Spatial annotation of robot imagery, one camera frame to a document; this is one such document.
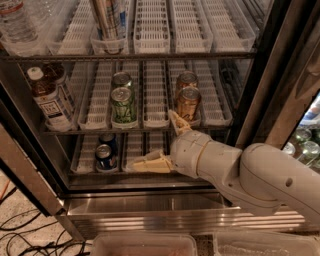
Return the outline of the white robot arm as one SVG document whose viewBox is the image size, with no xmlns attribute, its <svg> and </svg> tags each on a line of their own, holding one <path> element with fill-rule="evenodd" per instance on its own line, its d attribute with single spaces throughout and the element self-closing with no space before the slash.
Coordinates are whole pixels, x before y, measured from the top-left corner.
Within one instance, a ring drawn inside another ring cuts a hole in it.
<svg viewBox="0 0 320 256">
<path fill-rule="evenodd" d="M 315 171 L 268 144 L 241 150 L 192 129 L 173 110 L 168 115 L 176 133 L 170 153 L 155 150 L 137 157 L 128 164 L 131 170 L 201 178 L 254 215 L 272 215 L 285 204 L 320 224 L 320 175 Z"/>
</svg>

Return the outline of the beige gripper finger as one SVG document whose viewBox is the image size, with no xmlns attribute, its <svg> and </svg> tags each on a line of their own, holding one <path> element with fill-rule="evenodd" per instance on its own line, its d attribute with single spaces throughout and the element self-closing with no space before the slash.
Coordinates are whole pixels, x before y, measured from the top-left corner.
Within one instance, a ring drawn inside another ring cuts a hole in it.
<svg viewBox="0 0 320 256">
<path fill-rule="evenodd" d="M 173 165 L 169 156 L 162 149 L 139 156 L 127 163 L 127 169 L 133 172 L 170 173 Z"/>
<path fill-rule="evenodd" d="M 181 118 L 175 111 L 169 109 L 168 116 L 171 120 L 177 136 L 191 130 L 191 126 L 189 125 L 189 123 Z"/>
</svg>

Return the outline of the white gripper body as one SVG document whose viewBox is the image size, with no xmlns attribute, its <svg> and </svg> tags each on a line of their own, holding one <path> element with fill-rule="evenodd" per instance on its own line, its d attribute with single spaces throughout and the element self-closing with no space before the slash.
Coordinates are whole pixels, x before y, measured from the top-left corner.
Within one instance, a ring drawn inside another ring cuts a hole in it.
<svg viewBox="0 0 320 256">
<path fill-rule="evenodd" d="M 209 135 L 195 130 L 179 135 L 170 147 L 173 168 L 180 174 L 197 178 L 198 160 L 210 141 Z"/>
</svg>

